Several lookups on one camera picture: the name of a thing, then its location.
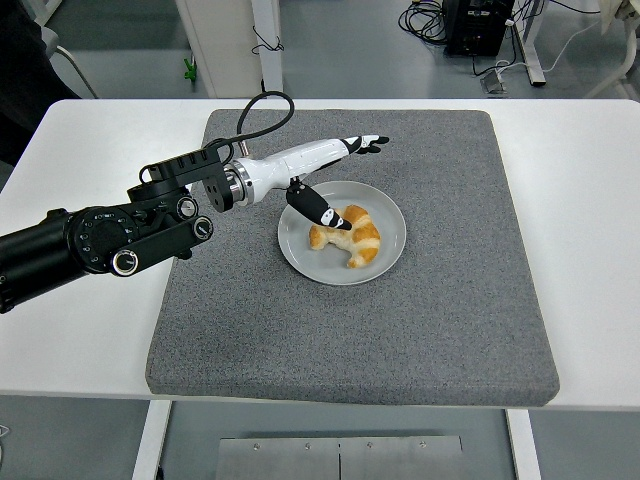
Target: black box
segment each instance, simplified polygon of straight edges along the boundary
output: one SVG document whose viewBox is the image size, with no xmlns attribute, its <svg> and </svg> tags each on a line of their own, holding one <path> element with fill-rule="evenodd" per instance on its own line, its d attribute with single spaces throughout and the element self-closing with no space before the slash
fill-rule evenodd
<svg viewBox="0 0 640 480">
<path fill-rule="evenodd" d="M 445 0 L 445 55 L 495 57 L 515 0 Z"/>
</svg>

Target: white plate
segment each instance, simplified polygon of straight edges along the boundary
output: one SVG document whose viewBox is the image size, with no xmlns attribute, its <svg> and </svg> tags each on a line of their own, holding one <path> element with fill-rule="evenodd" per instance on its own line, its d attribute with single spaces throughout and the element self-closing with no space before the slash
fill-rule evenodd
<svg viewBox="0 0 640 480">
<path fill-rule="evenodd" d="M 382 275 L 396 263 L 407 239 L 407 226 L 393 200 L 377 188 L 358 182 L 327 182 L 314 185 L 313 189 L 332 208 L 355 204 L 367 210 L 380 232 L 380 251 L 369 265 L 349 268 L 347 261 L 351 254 L 335 245 L 312 250 L 309 229 L 313 224 L 287 206 L 278 224 L 278 241 L 285 258 L 296 270 L 316 282 L 355 285 Z"/>
</svg>

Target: croissant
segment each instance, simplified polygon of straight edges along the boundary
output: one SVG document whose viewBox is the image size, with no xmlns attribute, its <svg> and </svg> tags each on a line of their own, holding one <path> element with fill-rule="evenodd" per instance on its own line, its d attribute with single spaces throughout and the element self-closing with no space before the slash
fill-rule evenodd
<svg viewBox="0 0 640 480">
<path fill-rule="evenodd" d="M 313 225 L 309 230 L 309 243 L 313 250 L 322 250 L 327 243 L 351 253 L 349 268 L 359 268 L 371 263 L 380 250 L 380 233 L 371 221 L 369 213 L 357 205 L 349 205 L 335 211 L 351 223 L 351 230 L 338 230 Z"/>
</svg>

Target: gray felt mat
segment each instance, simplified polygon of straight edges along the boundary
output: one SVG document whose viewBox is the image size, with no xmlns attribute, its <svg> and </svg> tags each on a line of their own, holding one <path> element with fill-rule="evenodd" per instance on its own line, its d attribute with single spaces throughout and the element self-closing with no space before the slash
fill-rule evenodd
<svg viewBox="0 0 640 480">
<path fill-rule="evenodd" d="M 216 111 L 204 142 L 231 137 Z M 244 131 L 283 112 L 253 111 Z M 255 158 L 308 141 L 380 134 L 307 178 L 389 195 L 407 243 L 382 276 L 313 282 L 280 251 L 284 192 L 216 213 L 213 238 L 173 266 L 147 362 L 152 392 L 361 404 L 538 406 L 559 388 L 490 117 L 476 111 L 297 111 L 249 141 Z"/>
</svg>

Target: black knob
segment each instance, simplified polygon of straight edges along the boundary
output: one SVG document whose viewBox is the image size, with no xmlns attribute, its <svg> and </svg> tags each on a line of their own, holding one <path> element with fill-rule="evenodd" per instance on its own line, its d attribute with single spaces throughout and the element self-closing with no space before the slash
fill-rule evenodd
<svg viewBox="0 0 640 480">
<path fill-rule="evenodd" d="M 195 200 L 189 197 L 183 197 L 178 200 L 178 215 L 183 220 L 195 217 L 198 214 L 198 205 Z"/>
<path fill-rule="evenodd" d="M 113 256 L 111 265 L 116 275 L 128 277 L 138 269 L 138 256 L 131 250 L 120 250 Z"/>
<path fill-rule="evenodd" d="M 207 217 L 200 217 L 193 224 L 193 233 L 200 240 L 209 240 L 213 235 L 213 223 Z"/>
</svg>

